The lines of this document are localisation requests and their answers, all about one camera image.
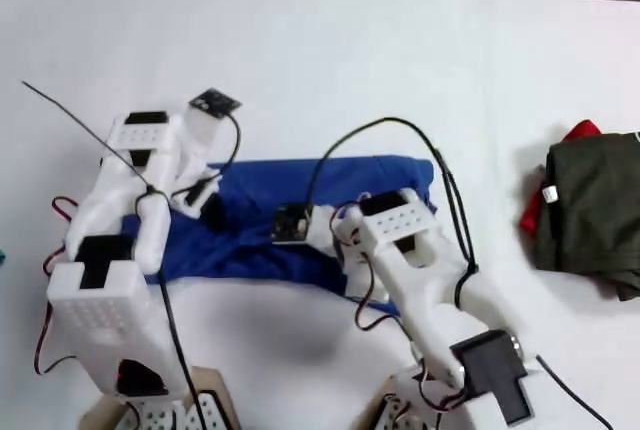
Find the dark green cloth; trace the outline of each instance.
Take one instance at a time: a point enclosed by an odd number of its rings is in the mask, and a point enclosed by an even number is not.
[[[640,139],[607,134],[549,149],[545,185],[559,200],[543,204],[536,266],[598,277],[618,297],[640,296]]]

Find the black wire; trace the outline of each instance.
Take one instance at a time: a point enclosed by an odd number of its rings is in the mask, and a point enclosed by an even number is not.
[[[320,172],[331,154],[351,137],[357,135],[360,132],[363,132],[364,130],[386,122],[399,123],[411,128],[414,132],[416,132],[425,143],[425,145],[429,148],[436,160],[436,163],[438,164],[438,167],[440,167],[440,171],[442,173],[442,183],[444,185],[445,193],[447,196],[447,203],[449,204],[449,210],[451,212],[451,220],[453,222],[453,227],[456,233],[456,239],[458,240],[458,245],[460,246],[462,256],[468,263],[466,272],[460,277],[456,284],[456,292],[454,295],[454,303],[456,307],[460,309],[460,294],[462,292],[462,287],[469,279],[469,277],[478,271],[478,265],[476,264],[475,259],[475,251],[473,249],[473,243],[471,239],[471,232],[469,231],[469,224],[467,221],[466,212],[464,210],[462,196],[460,195],[460,191],[458,190],[458,186],[453,177],[453,173],[447,166],[440,151],[431,143],[429,137],[427,137],[417,125],[409,122],[408,120],[398,117],[383,117],[379,118],[378,120],[374,120],[373,122],[362,125],[341,137],[338,141],[331,145],[331,147],[329,147],[322,158],[320,158],[320,160],[318,160],[318,162],[316,163],[316,166],[313,169],[313,173],[311,174],[309,187],[307,188],[305,204],[311,205],[313,200],[313,193],[315,191]]]
[[[596,412],[591,406],[587,404],[584,400],[582,400],[576,393],[571,390],[566,383],[562,381],[562,379],[551,369],[549,364],[542,358],[540,355],[536,355],[536,360],[540,363],[540,366],[544,369],[545,372],[549,374],[549,376],[553,379],[554,382],[558,384],[558,386],[564,390],[564,392],[569,395],[574,402],[584,408],[587,412],[591,414],[593,418],[598,420],[605,428],[608,430],[613,430],[613,426],[598,412]]]
[[[113,153],[116,157],[118,157],[127,167],[129,167],[131,169],[131,171],[133,173],[135,173],[138,177],[140,177],[140,179],[147,185],[149,185],[149,182],[147,182],[147,180],[145,180],[145,178],[142,176],[142,174],[136,170],[136,168],[129,163],[122,155],[120,155],[118,152],[116,152],[113,148],[111,148],[111,146],[109,146],[109,144],[107,142],[105,142],[104,140],[102,140],[98,135],[95,134],[95,132],[93,130],[91,130],[82,120],[80,120],[78,117],[76,117],[73,113],[71,113],[71,111],[69,111],[68,109],[66,109],[60,102],[54,100],[53,98],[51,98],[49,95],[46,95],[44,92],[41,92],[40,90],[38,90],[36,87],[34,87],[33,85],[31,85],[30,83],[27,83],[25,81],[22,82],[22,84],[27,87],[29,90],[37,93],[38,95],[40,95],[42,98],[44,98],[45,100],[53,103],[56,107],[58,107],[60,110],[62,110],[64,113],[66,113],[74,122],[76,122],[78,125],[80,125],[89,135],[91,135],[93,138],[95,138],[98,142],[100,142],[100,144],[103,147],[106,147],[107,149],[109,149],[111,151],[111,153]]]
[[[53,362],[51,365],[49,365],[46,369],[44,369],[42,371],[42,375],[46,375],[47,373],[49,373],[51,370],[53,370],[54,368],[56,368],[58,365],[60,365],[62,362],[66,360],[76,360],[77,358],[78,357],[76,357],[75,355],[67,355],[66,357],[59,358],[58,360]]]
[[[175,192],[173,192],[171,194],[171,198],[176,197],[177,195],[180,195],[182,193],[190,192],[194,188],[197,188],[199,186],[204,186],[207,183],[211,182],[212,180],[215,180],[216,178],[221,177],[224,174],[224,172],[226,172],[227,169],[235,161],[236,156],[238,155],[238,150],[240,149],[240,142],[242,141],[242,131],[240,130],[240,124],[238,123],[238,120],[236,120],[236,117],[234,117],[229,112],[225,113],[225,116],[227,118],[229,118],[229,120],[231,120],[231,123],[233,123],[233,126],[236,129],[236,143],[235,143],[235,145],[233,147],[233,152],[231,152],[231,156],[229,157],[229,160],[227,160],[224,163],[224,165],[222,165],[220,167],[220,169],[218,170],[218,173],[216,173],[214,175],[211,175],[210,177],[201,178],[200,180],[198,180],[196,183],[194,183],[193,185],[191,185],[189,187],[185,187],[185,188],[181,188],[180,190],[176,190]]]
[[[140,425],[142,425],[142,418],[140,418],[140,412],[135,407],[135,405],[131,402],[125,402],[125,405],[131,409],[131,411],[136,417],[136,427],[133,430],[140,430]]]
[[[463,388],[458,393],[445,395],[440,400],[440,403],[434,403],[431,400],[429,400],[429,398],[424,394],[424,389],[422,388],[425,377],[427,376],[427,366],[424,363],[424,358],[420,360],[420,365],[422,369],[416,378],[416,380],[418,381],[418,391],[424,403],[426,403],[427,406],[431,408],[431,410],[438,413],[446,413],[451,410],[455,410],[466,401],[466,398],[465,398],[465,395],[467,393],[466,388]]]
[[[198,400],[198,392],[196,392],[196,387],[193,384],[193,380],[191,379],[191,375],[189,373],[189,367],[187,366],[187,362],[184,358],[184,352],[182,351],[182,344],[180,343],[180,338],[178,337],[178,330],[176,328],[176,322],[173,317],[173,309],[171,308],[171,301],[169,300],[169,292],[167,291],[167,280],[164,275],[164,271],[162,268],[158,271],[158,283],[160,285],[160,292],[162,293],[162,301],[164,302],[164,308],[167,311],[167,318],[169,319],[169,329],[171,330],[171,339],[173,340],[173,344],[176,347],[176,353],[178,354],[178,360],[180,360],[180,366],[182,367],[182,372],[184,373],[184,377],[187,379],[187,385],[189,386],[189,391],[191,392],[191,397],[193,398],[193,404],[196,406],[196,411],[198,412],[198,418],[200,419],[200,425],[203,430],[207,428],[207,422],[204,419],[204,413],[202,412],[202,406],[200,405],[200,400]]]
[[[409,335],[409,332],[407,332],[407,329],[404,328],[404,325],[402,325],[402,322],[400,321],[400,319],[390,313],[377,318],[376,320],[374,320],[373,322],[367,325],[362,325],[360,323],[360,314],[362,313],[364,308],[368,305],[369,301],[371,300],[371,295],[373,294],[373,290],[375,289],[375,277],[373,274],[373,266],[371,265],[371,260],[369,260],[369,256],[367,254],[363,253],[361,255],[362,255],[362,258],[364,258],[365,261],[367,262],[367,265],[369,266],[369,273],[371,275],[371,280],[369,281],[370,282],[369,288],[367,289],[362,300],[360,300],[360,302],[358,303],[358,307],[356,308],[356,313],[354,314],[354,321],[355,321],[356,327],[358,327],[363,332],[369,332],[374,328],[376,328],[385,320],[392,319],[394,322],[398,324],[398,326],[400,327],[400,330],[402,330],[402,332],[405,334],[409,342],[411,342],[411,336]]]

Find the red cloth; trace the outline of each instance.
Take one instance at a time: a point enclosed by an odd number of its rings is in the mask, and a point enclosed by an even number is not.
[[[593,137],[601,135],[602,132],[591,120],[583,120],[573,127],[562,141],[573,140],[574,138]],[[536,238],[536,228],[538,227],[538,218],[540,217],[540,209],[542,208],[542,184],[540,188],[531,197],[531,201],[520,218],[520,228],[527,232],[531,238]]]

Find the cable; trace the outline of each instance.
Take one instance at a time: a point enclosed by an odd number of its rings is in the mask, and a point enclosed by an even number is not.
[[[136,426],[133,430],[140,430],[140,425],[142,425],[142,418],[140,417],[140,412],[135,407],[135,405],[131,402],[124,402],[127,407],[131,409],[133,415],[136,417]]]
[[[71,216],[58,206],[58,201],[60,200],[65,201],[76,207],[78,206],[78,203],[75,200],[69,197],[64,197],[64,196],[57,196],[51,201],[51,207],[55,210],[55,212],[58,215],[60,215],[62,218],[64,218],[67,222],[71,222]],[[62,245],[60,248],[56,249],[53,253],[51,253],[47,258],[45,258],[44,262],[42,263],[42,271],[47,276],[47,278],[51,278],[51,270],[49,269],[49,266],[56,258],[62,255],[64,251],[65,251],[65,246]],[[75,355],[67,355],[66,357],[59,358],[58,360],[53,362],[45,370],[43,371],[40,370],[40,353],[42,352],[42,346],[44,345],[44,340],[47,336],[47,333],[49,332],[49,325],[51,324],[52,318],[53,318],[53,307],[49,302],[47,302],[47,309],[45,311],[44,323],[42,324],[42,330],[40,330],[40,336],[38,337],[38,343],[36,344],[36,350],[33,355],[33,369],[35,370],[36,374],[40,376],[46,375],[47,373],[49,373],[51,370],[56,368],[60,363],[64,362],[65,360],[71,360],[76,358]]]
[[[49,265],[51,265],[51,262],[53,262],[56,258],[62,255],[64,251],[65,251],[65,246],[62,245],[60,248],[56,249],[53,253],[51,253],[44,260],[44,262],[42,262],[42,271],[47,276],[47,278],[51,277],[51,270],[49,270]]]
[[[545,372],[549,374],[549,376],[553,379],[554,382],[558,384],[558,386],[564,390],[564,392],[569,395],[574,402],[584,408],[587,412],[591,414],[593,418],[598,420],[605,428],[608,430],[613,430],[613,426],[598,412],[596,412],[591,406],[587,404],[584,400],[582,400],[576,393],[571,390],[566,383],[562,381],[562,379],[551,369],[549,364],[542,358],[540,355],[536,355],[536,360],[540,363],[540,366],[544,369]]]
[[[324,164],[328,160],[328,158],[340,145],[342,145],[344,142],[349,140],[351,137],[357,135],[358,133],[363,132],[364,130],[367,130],[369,128],[372,128],[387,122],[399,123],[401,125],[411,128],[415,133],[417,133],[420,139],[424,142],[424,144],[429,148],[429,150],[433,154],[436,160],[436,163],[442,173],[442,183],[445,188],[447,203],[449,205],[449,210],[451,212],[451,220],[453,222],[453,227],[456,233],[456,239],[458,241],[458,245],[460,246],[460,251],[462,252],[464,259],[468,263],[466,272],[460,277],[460,280],[458,281],[458,285],[456,285],[456,287],[458,288],[457,290],[458,297],[454,298],[454,301],[456,303],[456,307],[460,308],[460,293],[462,291],[462,286],[473,273],[478,271],[478,266],[475,260],[475,252],[473,249],[473,242],[471,239],[471,232],[469,231],[469,225],[467,221],[466,212],[464,210],[464,204],[462,202],[462,197],[458,190],[458,186],[455,182],[455,179],[453,178],[453,173],[451,172],[446,162],[444,161],[442,154],[431,143],[431,140],[429,140],[429,138],[417,125],[409,122],[408,120],[404,120],[398,117],[383,117],[378,120],[369,122],[365,125],[362,125],[356,128],[355,130],[352,130],[351,132],[347,133],[343,137],[341,137],[338,141],[336,141],[333,145],[329,147],[329,149],[324,153],[322,158],[320,158],[316,163],[316,166],[313,169],[313,173],[311,174],[309,186],[307,188],[305,203],[307,205],[311,204],[313,200],[313,193],[315,191],[316,184],[320,176],[320,172]]]
[[[356,327],[358,327],[363,332],[369,332],[374,328],[376,328],[385,320],[392,319],[394,322],[398,324],[398,326],[400,327],[400,330],[402,330],[405,336],[409,339],[409,342],[411,342],[411,336],[409,335],[409,332],[407,332],[406,328],[404,328],[404,325],[402,325],[402,322],[398,319],[398,317],[390,313],[387,313],[377,318],[376,320],[374,320],[373,322],[367,325],[362,325],[360,323],[360,314],[362,313],[364,308],[369,304],[369,300],[371,300],[371,295],[373,294],[373,290],[375,288],[375,278],[373,274],[373,266],[371,265],[371,260],[369,260],[369,257],[367,256],[367,254],[363,253],[361,255],[362,255],[362,258],[364,258],[365,261],[367,262],[367,265],[369,266],[369,273],[371,275],[371,280],[369,283],[369,288],[367,289],[367,292],[364,294],[364,297],[362,298],[362,300],[360,300],[360,302],[358,303],[358,307],[356,308],[356,313],[354,314],[354,321],[355,321]]]
[[[174,198],[180,194],[186,193],[186,192],[190,192],[191,190],[193,190],[194,188],[200,187],[200,186],[204,186],[207,183],[211,182],[212,180],[215,180],[219,177],[221,177],[224,172],[226,172],[228,170],[228,168],[233,164],[233,162],[236,159],[236,156],[238,155],[238,150],[240,149],[240,142],[242,141],[242,131],[240,130],[240,124],[238,123],[238,120],[236,120],[236,117],[234,117],[231,113],[226,112],[225,116],[231,120],[231,123],[233,123],[233,126],[236,129],[236,143],[233,147],[233,152],[231,152],[231,156],[229,157],[229,160],[227,160],[224,165],[222,165],[220,167],[220,170],[218,170],[218,173],[210,176],[210,177],[206,177],[206,178],[201,178],[200,180],[198,180],[196,183],[194,183],[193,185],[189,186],[189,187],[185,187],[185,188],[181,188],[180,190],[176,190],[175,192],[173,192],[171,194],[171,198]]]
[[[158,271],[158,283],[160,285],[160,292],[162,293],[164,308],[167,311],[167,318],[169,319],[169,329],[171,331],[171,338],[173,339],[173,344],[176,347],[178,360],[180,360],[180,366],[182,367],[182,372],[184,373],[184,377],[187,380],[187,385],[189,386],[189,391],[191,392],[191,397],[193,398],[193,404],[196,406],[196,411],[198,412],[198,418],[200,419],[200,425],[202,426],[203,430],[206,430],[207,423],[204,419],[204,413],[202,412],[202,406],[200,405],[200,400],[198,400],[198,393],[196,392],[196,387],[193,384],[193,380],[191,379],[191,375],[189,373],[189,367],[187,366],[187,362],[184,358],[184,352],[182,351],[182,345],[180,344],[180,338],[178,337],[176,322],[173,317],[173,309],[171,308],[171,301],[169,300],[169,292],[167,291],[167,281],[165,279],[164,271],[162,270],[162,268],[160,268],[160,270]]]
[[[336,232],[333,228],[333,222],[335,221],[336,217],[338,216],[338,214],[344,209],[344,207],[346,207],[347,205],[357,205],[359,202],[357,200],[349,200],[347,202],[344,202],[340,205],[338,205],[336,207],[336,209],[333,211],[333,214],[331,215],[331,218],[329,219],[329,231],[331,232],[331,234],[333,235],[333,237],[338,240],[338,242],[340,242],[342,245],[344,245],[345,247],[350,247],[352,245],[352,243],[350,242],[343,242],[342,240],[340,240],[338,238],[338,236],[336,235]],[[357,229],[354,229],[351,237],[353,239],[353,237],[355,236],[355,233],[357,232]]]
[[[31,85],[30,83],[27,83],[27,82],[23,81],[22,84],[25,87],[27,87],[29,90],[31,90],[31,91],[37,93],[38,95],[40,95],[45,100],[53,103],[56,107],[58,107],[60,110],[62,110],[64,113],[66,113],[74,122],[76,122],[78,125],[80,125],[89,135],[91,135],[93,138],[95,138],[98,142],[100,142],[100,144],[102,146],[104,146],[105,148],[110,150],[111,153],[113,153],[116,157],[118,157],[122,161],[122,163],[124,163],[127,167],[129,167],[131,169],[131,171],[133,173],[135,173],[138,177],[140,177],[140,179],[145,184],[149,185],[149,182],[147,182],[147,180],[142,176],[142,174],[138,170],[136,170],[136,168],[131,163],[129,163],[122,155],[120,155],[113,148],[111,148],[111,146],[109,146],[109,144],[107,142],[105,142],[98,135],[96,135],[93,130],[91,130],[82,120],[80,120],[73,113],[71,113],[68,109],[66,109],[61,103],[57,102],[56,100],[54,100],[53,98],[51,98],[50,96],[45,94],[44,92],[41,92],[40,90],[38,90],[36,87]]]
[[[462,405],[465,402],[465,396],[466,396],[466,389],[463,388],[462,390],[460,390],[458,393],[454,393],[451,395],[445,395],[441,400],[440,403],[433,403],[425,394],[424,394],[424,389],[422,388],[422,385],[424,383],[424,379],[427,376],[427,367],[424,363],[424,358],[420,360],[420,366],[422,367],[420,373],[417,376],[417,380],[418,380],[418,391],[420,392],[420,397],[422,398],[422,400],[424,401],[424,403],[427,404],[427,406],[429,408],[431,408],[431,410],[433,410],[436,413],[447,413],[451,410],[455,410],[456,408],[458,408],[460,405]]]
[[[42,324],[42,330],[40,331],[40,337],[38,337],[38,343],[36,344],[36,351],[33,355],[33,369],[36,374],[39,376],[46,375],[51,370],[56,368],[59,364],[64,362],[65,360],[75,359],[75,355],[67,355],[66,357],[59,358],[51,365],[49,365],[46,369],[40,370],[40,352],[42,351],[42,345],[44,344],[44,339],[47,336],[47,332],[49,331],[49,324],[51,323],[51,317],[53,316],[53,307],[49,302],[47,302],[47,310],[44,316],[44,323]]]
[[[51,206],[53,207],[55,212],[62,218],[64,218],[67,222],[71,222],[71,215],[60,208],[60,205],[58,205],[59,201],[67,202],[69,205],[73,205],[76,208],[78,207],[78,202],[62,195],[58,195],[57,197],[54,197],[53,200],[51,200]]]

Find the perforated metal plate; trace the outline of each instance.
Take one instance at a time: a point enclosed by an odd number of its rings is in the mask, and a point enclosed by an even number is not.
[[[222,416],[222,412],[218,407],[218,403],[213,395],[209,393],[201,393],[198,395],[198,400],[200,401],[204,420],[207,424],[206,430],[231,430],[227,426],[227,423]],[[198,411],[196,410],[195,405],[191,405],[191,408],[187,412],[184,430],[202,430],[200,419],[198,418]]]
[[[396,420],[397,415],[402,412],[405,402],[397,397],[385,397],[386,405],[374,427],[374,430],[422,430],[422,422],[410,412]]]
[[[114,430],[179,430],[176,424],[182,419],[180,409],[177,404],[167,403],[165,405],[137,404],[136,408],[140,414],[140,425],[138,417],[133,410],[127,410]]]

